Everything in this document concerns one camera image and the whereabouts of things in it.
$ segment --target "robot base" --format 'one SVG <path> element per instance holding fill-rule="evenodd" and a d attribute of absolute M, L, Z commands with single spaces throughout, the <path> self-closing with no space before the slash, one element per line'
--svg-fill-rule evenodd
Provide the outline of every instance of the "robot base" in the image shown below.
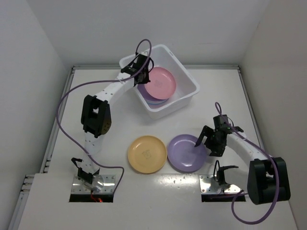
<path fill-rule="evenodd" d="M 234 184 L 219 185 L 213 175 L 199 175 L 202 202 L 231 202 L 234 195 L 241 189 Z M 246 201 L 244 196 L 239 196 L 236 201 Z"/>
<path fill-rule="evenodd" d="M 92 184 L 74 176 L 69 202 L 112 203 L 115 175 L 94 175 Z"/>

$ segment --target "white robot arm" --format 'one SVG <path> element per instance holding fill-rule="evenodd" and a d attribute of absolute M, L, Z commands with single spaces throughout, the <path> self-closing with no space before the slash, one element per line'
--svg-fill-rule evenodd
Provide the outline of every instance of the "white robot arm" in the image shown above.
<path fill-rule="evenodd" d="M 127 73 L 119 73 L 116 77 L 117 80 L 122 80 L 130 77 Z M 97 93 L 94 97 L 100 101 L 107 101 L 110 108 L 114 105 L 114 102 L 123 95 L 129 89 L 134 87 L 134 79 L 120 81 L 120 82 L 113 82 L 109 84 L 104 90 Z M 111 126 L 111 122 L 107 122 L 106 129 L 109 129 Z M 96 154 L 101 152 L 102 142 L 105 135 L 99 135 L 95 137 L 93 133 L 86 132 L 85 133 L 85 149 L 89 152 L 92 157 L 95 157 Z M 83 154 L 82 163 L 80 168 L 83 169 L 85 173 L 95 174 L 99 171 L 99 167 L 92 163 L 92 160 L 88 157 L 86 153 Z"/>
<path fill-rule="evenodd" d="M 126 91 L 137 84 L 149 82 L 149 62 L 154 63 L 147 52 L 140 52 L 126 67 L 121 69 L 118 76 L 104 90 L 94 96 L 87 95 L 83 102 L 81 123 L 85 131 L 84 148 L 87 153 L 83 154 L 82 159 L 73 158 L 72 162 L 78 168 L 78 177 L 87 184 L 92 184 L 95 174 L 99 174 L 97 166 L 91 158 L 101 152 L 104 134 L 111 127 L 110 108 L 115 101 Z"/>
<path fill-rule="evenodd" d="M 237 134 L 227 135 L 227 146 L 235 151 L 236 154 L 249 166 L 249 163 L 255 159 L 267 160 L 267 158 L 258 149 L 245 142 Z M 228 184 L 235 184 L 244 191 L 248 188 L 248 172 L 239 168 L 230 168 L 224 172 L 225 181 Z"/>

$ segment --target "purple cable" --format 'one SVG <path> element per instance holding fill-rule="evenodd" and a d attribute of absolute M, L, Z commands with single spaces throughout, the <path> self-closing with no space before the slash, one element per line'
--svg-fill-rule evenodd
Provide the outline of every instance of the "purple cable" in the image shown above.
<path fill-rule="evenodd" d="M 61 130 L 61 131 L 64 133 L 64 135 L 67 136 L 72 142 L 74 142 L 77 146 L 79 146 L 79 147 L 88 155 L 88 157 L 92 160 L 92 162 L 94 162 L 96 165 L 98 165 L 98 166 L 101 167 L 101 168 L 106 168 L 106 169 L 121 169 L 121 170 L 122 170 L 121 176 L 120 176 L 120 178 L 119 178 L 119 181 L 118 181 L 117 185 L 115 186 L 115 189 L 114 189 L 113 194 L 114 194 L 115 191 L 117 190 L 117 187 L 118 187 L 118 185 L 119 185 L 119 183 L 120 183 L 120 181 L 121 181 L 121 179 L 122 179 L 122 177 L 123 177 L 123 175 L 124 175 L 124 172 L 125 172 L 124 167 L 121 167 L 121 166 L 105 166 L 105 165 L 102 165 L 102 164 L 98 163 L 97 161 L 95 161 L 94 158 L 90 155 L 90 153 L 89 153 L 89 152 L 88 152 L 78 141 L 76 141 L 73 137 L 71 137 L 71 136 L 63 129 L 63 127 L 62 127 L 62 125 L 61 125 L 61 123 L 60 123 L 60 121 L 59 121 L 59 108 L 60 108 L 62 102 L 64 101 L 64 99 L 65 99 L 72 91 L 74 91 L 74 90 L 76 90 L 76 89 L 78 89 L 78 88 L 80 88 L 80 87 L 82 87 L 82 86 L 84 86 L 84 85 L 90 85 L 90 84 L 96 84 L 96 83 L 105 83 L 105 82 L 120 82 L 120 81 L 127 81 L 127 80 L 129 80 L 129 79 L 134 78 L 135 76 L 137 76 L 137 75 L 145 68 L 146 64 L 147 64 L 148 61 L 149 61 L 150 55 L 151 55 L 151 53 L 152 53 L 152 43 L 151 43 L 148 39 L 143 39 L 143 40 L 141 40 L 140 43 L 139 43 L 138 46 L 137 46 L 137 49 L 139 48 L 140 44 L 143 43 L 144 41 L 147 41 L 148 44 L 149 44 L 149 53 L 148 53 L 148 56 L 147 56 L 147 58 L 146 58 L 144 64 L 142 65 L 142 67 L 141 67 L 135 74 L 133 74 L 132 76 L 130 76 L 130 77 L 128 77 L 128 78 L 121 79 L 121 80 L 96 80 L 96 81 L 85 82 L 85 83 L 83 83 L 83 84 L 77 85 L 77 86 L 73 87 L 72 89 L 68 90 L 68 91 L 63 95 L 63 97 L 62 97 L 62 98 L 60 99 L 60 101 L 59 101 L 59 104 L 58 104 L 57 110 L 56 110 L 56 111 L 57 111 L 56 120 L 57 120 L 57 124 L 58 124 L 60 130 Z"/>
<path fill-rule="evenodd" d="M 219 115 L 222 115 L 222 108 L 221 108 L 221 105 L 216 102 L 215 103 L 215 108 L 217 110 L 217 112 L 219 113 Z M 259 220 L 256 220 L 256 221 L 246 221 L 246 220 L 243 220 L 241 218 L 239 218 L 236 213 L 235 213 L 235 209 L 234 209 L 234 205 L 235 205 L 235 201 L 236 199 L 238 198 L 238 196 L 243 192 L 243 190 L 241 190 L 239 193 L 237 193 L 235 195 L 235 197 L 233 198 L 232 202 L 231 202 L 231 211 L 233 213 L 233 215 L 235 216 L 235 218 L 237 220 L 239 220 L 240 222 L 244 223 L 244 224 L 259 224 L 261 222 L 263 222 L 267 217 L 269 217 L 269 215 L 272 213 L 276 203 L 277 203 L 277 199 L 278 199 L 278 194 L 279 194 L 279 175 L 278 175 L 278 170 L 277 170 L 277 167 L 276 167 L 276 164 L 275 162 L 273 161 L 272 157 L 266 153 L 266 151 L 262 148 L 260 148 L 258 145 L 256 145 L 255 143 L 251 142 L 250 140 L 246 139 L 244 136 L 242 136 L 238 131 L 236 131 L 229 123 L 228 121 L 224 118 L 224 116 L 222 116 L 222 119 L 225 121 L 225 123 L 232 129 L 233 132 L 235 132 L 241 139 L 243 139 L 244 141 L 246 141 L 248 144 L 252 145 L 253 147 L 255 147 L 256 149 L 260 150 L 269 160 L 270 162 L 272 163 L 272 166 L 274 168 L 274 172 L 275 172 L 275 180 L 276 180 L 276 190 L 275 190 L 275 195 L 274 195 L 274 199 L 272 201 L 272 204 L 269 208 L 269 210 L 267 211 L 267 213 L 261 217 Z"/>

